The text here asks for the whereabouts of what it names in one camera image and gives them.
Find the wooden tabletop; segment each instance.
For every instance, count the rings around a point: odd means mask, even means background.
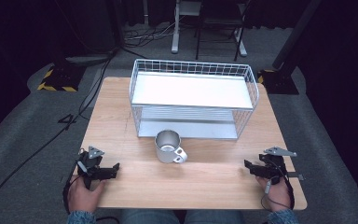
[[[261,209],[264,192],[243,160],[264,165],[258,154],[270,147],[286,148],[267,93],[259,85],[258,106],[241,137],[235,140],[182,139],[185,163],[162,163],[154,138],[138,138],[131,114],[128,77],[103,81],[82,147],[103,150],[101,167],[120,162],[116,179],[106,184],[100,207],[171,209]],[[288,172],[295,170],[284,157]],[[295,209],[307,201],[297,178]]]

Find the gray floor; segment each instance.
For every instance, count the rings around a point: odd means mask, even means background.
[[[271,64],[291,30],[246,30],[244,43],[248,56],[237,63],[250,64],[256,73]],[[148,59],[194,61],[194,30],[181,33],[179,52],[171,54],[172,37],[152,41],[142,48],[130,49]],[[233,49],[217,46],[205,49],[199,61],[234,63]],[[121,50],[109,64],[106,76],[128,77],[133,61],[139,58]],[[41,68],[28,81],[31,94],[0,125],[0,184],[19,165],[46,144],[64,124],[57,123],[68,114],[76,115],[90,92],[101,65],[89,67],[78,92],[38,91],[36,88],[49,69]],[[324,126],[305,94],[305,80],[299,70],[293,79],[299,95],[270,95],[275,115],[289,150],[298,154],[293,162],[306,177],[301,182],[308,208],[296,211],[301,223],[358,223],[358,190],[343,164]],[[90,117],[92,106],[84,113]],[[62,188],[88,126],[79,118],[68,131],[26,162],[0,189],[0,223],[64,223]],[[116,209],[100,209],[97,216],[119,216]],[[247,223],[262,223],[266,211],[243,211]]]

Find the wire rack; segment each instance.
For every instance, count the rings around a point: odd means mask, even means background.
[[[136,60],[130,103],[139,137],[238,139],[258,103],[247,64]]]

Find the person's hand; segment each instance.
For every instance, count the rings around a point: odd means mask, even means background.
[[[265,190],[269,180],[260,176],[256,176],[255,179],[263,188],[263,190]],[[286,183],[284,182],[283,177],[281,177],[280,182],[278,184],[271,185],[267,196],[268,205],[272,212],[277,212],[290,208],[290,197],[288,193],[288,188],[286,186]]]
[[[94,191],[86,189],[83,177],[72,176],[71,188],[68,191],[69,212],[86,211],[93,213],[97,208],[106,180],[102,180]]]

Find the mug handle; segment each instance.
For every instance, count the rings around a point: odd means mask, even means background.
[[[181,147],[177,148],[174,153],[178,155],[175,159],[173,159],[174,162],[183,163],[187,160],[187,154]]]

